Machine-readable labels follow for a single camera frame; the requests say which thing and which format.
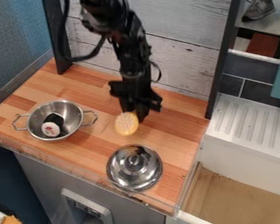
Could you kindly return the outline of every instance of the gray cabinet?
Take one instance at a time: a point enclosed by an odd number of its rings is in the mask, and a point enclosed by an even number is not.
[[[62,189],[65,188],[97,205],[106,207],[112,213],[115,224],[165,223],[163,214],[151,210],[147,206],[125,199],[22,155],[17,154],[17,160],[22,165],[52,224],[88,223],[83,221],[73,223],[73,211],[68,209],[68,201],[61,194]]]

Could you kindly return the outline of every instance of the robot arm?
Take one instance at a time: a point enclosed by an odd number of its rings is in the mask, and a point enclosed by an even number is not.
[[[123,112],[136,111],[139,122],[149,114],[150,109],[160,111],[162,98],[151,89],[151,67],[159,71],[150,61],[151,47],[148,45],[145,30],[126,0],[80,0],[81,22],[101,35],[96,48],[86,56],[69,58],[63,51],[63,38],[59,41],[61,55],[71,61],[93,58],[107,39],[112,43],[116,57],[120,61],[121,81],[110,81],[110,93],[118,97]],[[69,10],[69,0],[65,0],[65,10],[59,36],[64,37]]]

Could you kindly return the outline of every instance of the white dish rack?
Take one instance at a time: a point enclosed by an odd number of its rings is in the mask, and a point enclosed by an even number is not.
[[[280,194],[280,108],[221,94],[200,148],[207,169]]]

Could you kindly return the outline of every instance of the bowl handle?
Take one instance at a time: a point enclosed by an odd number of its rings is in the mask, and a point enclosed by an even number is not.
[[[97,121],[97,119],[98,119],[98,115],[97,115],[94,111],[92,111],[92,110],[84,110],[83,113],[84,113],[84,114],[86,114],[86,113],[91,113],[91,114],[94,115],[95,119],[94,119],[93,121],[91,121],[91,122],[82,124],[82,125],[81,125],[82,127],[91,126],[91,125],[94,125],[94,124],[96,123],[96,121]]]
[[[16,125],[16,122],[19,120],[19,118],[21,118],[22,116],[29,116],[30,114],[25,114],[25,115],[19,115],[17,114],[17,118],[12,122],[12,126],[15,130],[27,130],[28,128],[27,127],[24,127],[24,128],[18,128],[17,125]]]

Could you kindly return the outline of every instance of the wooden countertop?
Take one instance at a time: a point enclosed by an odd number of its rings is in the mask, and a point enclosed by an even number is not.
[[[121,109],[118,99],[109,95],[108,85],[108,81],[118,79],[77,65],[57,75],[54,60],[49,61],[0,104],[0,144],[59,168],[72,165],[75,168],[70,168],[70,172],[76,175],[91,171],[103,178],[108,158],[117,148],[125,144],[147,145],[162,158],[164,175],[145,194],[174,206],[208,125],[204,119],[207,103],[155,88],[164,98],[162,112],[151,111],[133,136],[120,136],[115,132],[114,120]],[[39,141],[28,131],[15,131],[11,126],[16,114],[32,112],[40,104],[58,99],[92,109],[99,120],[94,126],[80,128],[67,140],[57,143]],[[18,121],[20,125],[25,126],[25,118]],[[149,197],[140,198],[154,204]]]

